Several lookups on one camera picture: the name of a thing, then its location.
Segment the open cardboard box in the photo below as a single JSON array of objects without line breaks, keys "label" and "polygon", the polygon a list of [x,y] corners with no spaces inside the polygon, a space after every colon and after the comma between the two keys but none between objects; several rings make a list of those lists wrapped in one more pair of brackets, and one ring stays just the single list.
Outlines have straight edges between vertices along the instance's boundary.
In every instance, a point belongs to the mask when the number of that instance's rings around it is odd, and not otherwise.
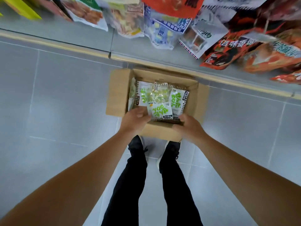
[{"label": "open cardboard box", "polygon": [[[189,96],[184,113],[203,122],[209,95],[209,87],[198,83],[193,77],[156,69],[116,69],[111,72],[109,95],[106,114],[123,117],[128,110],[129,88],[132,78],[138,81],[167,82],[186,86]],[[150,121],[145,125],[140,135],[156,137],[163,140],[180,141],[181,136],[174,131],[172,124],[160,121]]]}]

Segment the blue and white package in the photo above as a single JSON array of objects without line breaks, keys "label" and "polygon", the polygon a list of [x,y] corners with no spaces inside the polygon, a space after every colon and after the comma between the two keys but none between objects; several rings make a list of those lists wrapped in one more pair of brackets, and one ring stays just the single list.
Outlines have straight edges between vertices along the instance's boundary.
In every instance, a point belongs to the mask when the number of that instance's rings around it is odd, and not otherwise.
[{"label": "blue and white package", "polygon": [[154,47],[172,50],[178,39],[186,31],[191,19],[179,18],[177,22],[168,22],[151,18],[150,7],[145,7],[145,35]]}]

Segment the shoe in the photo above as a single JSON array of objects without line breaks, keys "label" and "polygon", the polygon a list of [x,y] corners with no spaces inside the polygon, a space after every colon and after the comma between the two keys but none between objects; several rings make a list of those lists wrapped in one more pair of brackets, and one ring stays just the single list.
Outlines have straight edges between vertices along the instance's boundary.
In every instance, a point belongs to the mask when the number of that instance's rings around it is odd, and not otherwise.
[{"label": "shoe", "polygon": [[135,136],[128,145],[131,156],[140,154],[141,152],[147,152],[148,149],[143,149],[143,142],[141,136]]},{"label": "shoe", "polygon": [[157,161],[158,169],[159,169],[160,161],[164,154],[166,154],[166,153],[170,154],[171,157],[175,157],[175,159],[178,159],[180,148],[181,148],[181,142],[167,141],[167,143],[165,144],[164,152]]}]

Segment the yellow package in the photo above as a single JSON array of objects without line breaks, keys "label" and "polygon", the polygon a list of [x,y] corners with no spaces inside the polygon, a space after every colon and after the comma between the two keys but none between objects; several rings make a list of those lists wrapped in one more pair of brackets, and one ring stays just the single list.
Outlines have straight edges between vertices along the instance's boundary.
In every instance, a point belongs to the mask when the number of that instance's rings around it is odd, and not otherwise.
[{"label": "yellow package", "polygon": [[30,20],[41,19],[41,17],[22,0],[4,0],[4,1],[18,14],[26,17],[27,19]]}]

